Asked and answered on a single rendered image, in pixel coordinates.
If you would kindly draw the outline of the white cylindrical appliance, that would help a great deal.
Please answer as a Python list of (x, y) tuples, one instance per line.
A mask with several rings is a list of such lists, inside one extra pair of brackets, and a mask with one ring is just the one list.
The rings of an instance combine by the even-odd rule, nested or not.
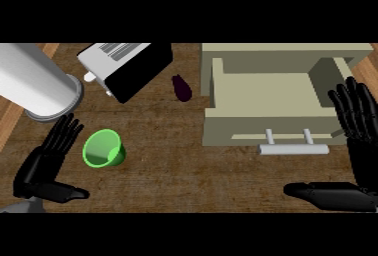
[(55, 122), (79, 107), (85, 87), (33, 43), (0, 43), (0, 95), (29, 117)]

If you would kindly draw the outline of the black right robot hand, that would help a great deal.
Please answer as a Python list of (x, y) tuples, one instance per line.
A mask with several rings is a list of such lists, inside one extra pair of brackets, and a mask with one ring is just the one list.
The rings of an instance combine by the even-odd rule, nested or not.
[(354, 77), (329, 91), (348, 137), (357, 184), (351, 182), (290, 183), (284, 193), (321, 210), (378, 213), (378, 102), (368, 86)]

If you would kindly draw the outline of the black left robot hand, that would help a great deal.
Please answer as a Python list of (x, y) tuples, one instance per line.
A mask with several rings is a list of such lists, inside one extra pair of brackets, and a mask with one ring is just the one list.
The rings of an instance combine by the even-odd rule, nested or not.
[(57, 203), (89, 198), (88, 190), (57, 181), (66, 156), (83, 128), (75, 114), (61, 116), (44, 144), (32, 151), (18, 170), (14, 180), (15, 197), (38, 197)]

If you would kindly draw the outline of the green cup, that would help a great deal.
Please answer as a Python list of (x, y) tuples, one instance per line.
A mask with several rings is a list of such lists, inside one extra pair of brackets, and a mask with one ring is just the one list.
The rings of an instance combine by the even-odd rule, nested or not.
[(119, 166), (126, 160), (126, 148), (119, 133), (111, 129), (97, 131), (83, 146), (83, 161), (92, 168)]

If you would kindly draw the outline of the beige drawer cabinet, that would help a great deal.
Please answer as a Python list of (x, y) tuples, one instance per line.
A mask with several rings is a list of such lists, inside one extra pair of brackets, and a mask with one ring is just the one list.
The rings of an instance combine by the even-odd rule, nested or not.
[(370, 43), (203, 43), (202, 95), (210, 95), (213, 60), (227, 73), (308, 73), (321, 58), (342, 57), (354, 68), (374, 51)]

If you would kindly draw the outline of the dark purple eggplant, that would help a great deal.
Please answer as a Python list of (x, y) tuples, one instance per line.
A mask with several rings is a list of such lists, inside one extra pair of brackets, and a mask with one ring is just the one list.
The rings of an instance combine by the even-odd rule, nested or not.
[(176, 93), (178, 99), (182, 102), (188, 102), (193, 98), (193, 89), (190, 87), (190, 84), (187, 83), (181, 75), (173, 76), (172, 81), (173, 81), (175, 93)]

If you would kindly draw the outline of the white and black toaster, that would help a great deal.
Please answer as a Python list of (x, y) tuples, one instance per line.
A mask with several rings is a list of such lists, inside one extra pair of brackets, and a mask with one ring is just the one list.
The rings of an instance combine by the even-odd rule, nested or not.
[(95, 43), (79, 54), (88, 73), (107, 94), (126, 103), (173, 61), (171, 43)]

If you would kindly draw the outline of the beige open drawer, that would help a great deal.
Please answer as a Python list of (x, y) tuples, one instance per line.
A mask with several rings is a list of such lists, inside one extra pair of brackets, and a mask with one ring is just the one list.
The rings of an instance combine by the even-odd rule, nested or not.
[(346, 136), (329, 92), (352, 75), (346, 60), (323, 58), (306, 73), (228, 74), (224, 60), (212, 65), (210, 107), (203, 144), (255, 146), (274, 133), (280, 144), (305, 141), (343, 145)]

